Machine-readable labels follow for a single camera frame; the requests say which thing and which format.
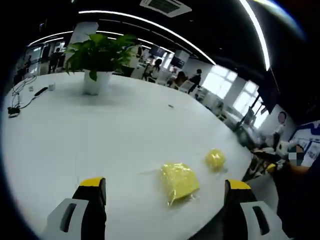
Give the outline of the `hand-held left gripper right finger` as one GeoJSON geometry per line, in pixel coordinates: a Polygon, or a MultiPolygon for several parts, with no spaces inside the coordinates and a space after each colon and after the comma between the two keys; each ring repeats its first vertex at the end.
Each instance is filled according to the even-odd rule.
{"type": "Polygon", "coordinates": [[[251,187],[227,179],[224,192],[224,240],[287,240],[282,221],[265,202],[257,201],[251,187]]]}

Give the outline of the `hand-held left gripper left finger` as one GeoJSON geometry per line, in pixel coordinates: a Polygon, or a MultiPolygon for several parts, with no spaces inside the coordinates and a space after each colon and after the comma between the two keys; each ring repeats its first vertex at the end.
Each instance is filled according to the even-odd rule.
{"type": "Polygon", "coordinates": [[[45,240],[104,240],[106,179],[82,181],[71,198],[64,199],[47,217],[45,240]]]}

